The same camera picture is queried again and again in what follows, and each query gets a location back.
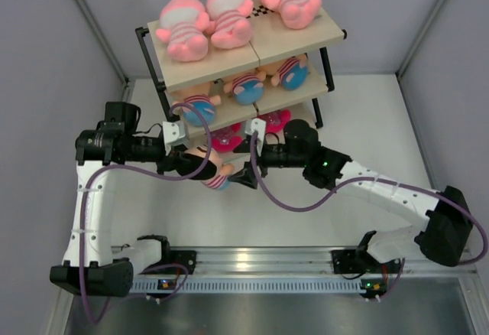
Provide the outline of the black-haired doll plush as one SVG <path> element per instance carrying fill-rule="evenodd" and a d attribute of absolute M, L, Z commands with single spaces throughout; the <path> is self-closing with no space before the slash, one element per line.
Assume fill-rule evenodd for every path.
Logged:
<path fill-rule="evenodd" d="M 225 163 L 221 155 L 214 149 L 206 145 L 199 145 L 183 152 L 183 163 L 176 168 L 180 176 L 193 173 L 204 162 L 207 151 L 210 151 L 209 158 L 205 167 L 191 180 L 200 181 L 202 185 L 211 190 L 224 190 L 230 181 L 228 178 L 234 173 L 235 166 Z"/>

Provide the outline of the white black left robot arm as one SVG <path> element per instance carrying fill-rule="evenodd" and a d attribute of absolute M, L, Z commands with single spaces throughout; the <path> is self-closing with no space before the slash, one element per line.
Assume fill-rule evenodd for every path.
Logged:
<path fill-rule="evenodd" d="M 138 131 L 140 117 L 136 105 L 107 102 L 103 120 L 76 140 L 76 212 L 63 260 L 50 270 L 50 281 L 71 294 L 123 298 L 135 275 L 177 269 L 165 236 L 141 236 L 119 252 L 112 250 L 115 171 L 128 162 L 163 166 L 186 136 L 177 121 L 160 123 L 160 134 L 150 137 Z"/>

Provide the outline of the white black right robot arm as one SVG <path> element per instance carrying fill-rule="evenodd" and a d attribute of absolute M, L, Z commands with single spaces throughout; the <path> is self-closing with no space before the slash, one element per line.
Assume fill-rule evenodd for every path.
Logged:
<path fill-rule="evenodd" d="M 250 160 L 231 181 L 252 189 L 264 188 L 269 168 L 300 168 L 312 186 L 328 195 L 344 193 L 362 199 L 405 220 L 406 227 L 366 233 L 357 247 L 360 268 L 375 271 L 383 263 L 404 259 L 414 249 L 447 267 L 463 265 L 464 248 L 474 226 L 463 193 L 452 186 L 443 191 L 392 181 L 354 161 L 349 155 L 323 146 L 318 132 L 302 119 L 289 121 L 282 143 L 266 140 L 265 122 L 247 122 L 246 139 L 233 150 L 251 153 Z"/>

